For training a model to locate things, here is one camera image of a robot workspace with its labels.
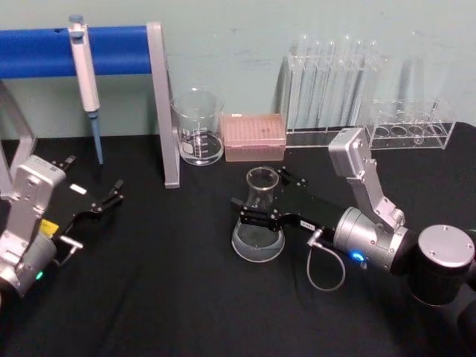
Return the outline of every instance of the yellow label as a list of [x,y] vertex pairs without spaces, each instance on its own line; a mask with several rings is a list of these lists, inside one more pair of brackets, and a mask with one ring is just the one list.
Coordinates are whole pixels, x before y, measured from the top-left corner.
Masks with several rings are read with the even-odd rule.
[[58,225],[47,221],[46,219],[42,219],[42,224],[39,226],[40,231],[49,237],[52,237],[57,232],[58,228]]

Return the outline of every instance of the glass beaker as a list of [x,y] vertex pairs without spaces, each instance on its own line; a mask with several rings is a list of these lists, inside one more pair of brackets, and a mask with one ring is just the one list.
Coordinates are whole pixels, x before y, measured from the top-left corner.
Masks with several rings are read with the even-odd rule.
[[[279,175],[270,167],[255,167],[246,174],[249,186],[246,205],[267,210],[273,202],[274,188],[280,180]],[[284,248],[283,230],[270,231],[266,227],[246,225],[238,220],[231,237],[231,245],[241,258],[264,263],[274,259]]]
[[218,134],[223,100],[211,91],[192,88],[171,101],[178,117],[180,156],[188,164],[210,165],[223,155],[223,143]]

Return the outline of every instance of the blue bar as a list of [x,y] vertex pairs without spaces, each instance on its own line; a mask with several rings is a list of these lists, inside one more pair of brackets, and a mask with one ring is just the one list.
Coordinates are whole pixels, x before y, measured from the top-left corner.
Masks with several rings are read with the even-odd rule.
[[[96,75],[149,74],[145,26],[89,28]],[[68,29],[0,30],[0,79],[73,77]]]

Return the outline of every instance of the black table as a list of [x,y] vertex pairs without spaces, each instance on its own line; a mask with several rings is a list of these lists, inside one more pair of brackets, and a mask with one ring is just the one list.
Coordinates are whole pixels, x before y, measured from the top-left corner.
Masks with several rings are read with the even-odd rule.
[[[318,292],[306,278],[308,236],[294,229],[276,260],[238,258],[230,198],[246,198],[245,174],[257,163],[182,162],[181,188],[165,190],[157,137],[103,146],[99,170],[90,138],[39,141],[45,159],[75,154],[68,177],[99,196],[122,178],[126,199],[115,215],[71,232],[86,249],[2,312],[3,356],[470,356],[455,325],[474,297],[466,287],[434,309],[411,297],[404,278],[347,262],[344,286]],[[475,152],[476,128],[458,124],[446,150],[374,157],[408,227],[474,228]],[[289,150],[285,163],[315,195],[354,204],[326,149]]]

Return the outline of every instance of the metal stand leg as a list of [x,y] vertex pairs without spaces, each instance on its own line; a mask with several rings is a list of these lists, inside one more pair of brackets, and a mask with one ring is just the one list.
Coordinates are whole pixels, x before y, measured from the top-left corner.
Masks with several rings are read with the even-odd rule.
[[162,161],[164,162],[165,187],[180,187],[180,155],[176,128],[170,113],[169,79],[162,27],[158,22],[147,24],[150,67],[157,106],[158,129],[161,136]]
[[36,138],[27,121],[23,117],[15,99],[13,99],[7,87],[1,80],[0,106],[5,108],[7,115],[12,120],[15,130],[19,135],[19,145],[16,149],[10,169],[8,169],[3,149],[0,147],[0,198],[4,199],[6,196],[10,195],[12,180],[15,179],[16,169],[33,153],[36,145]]

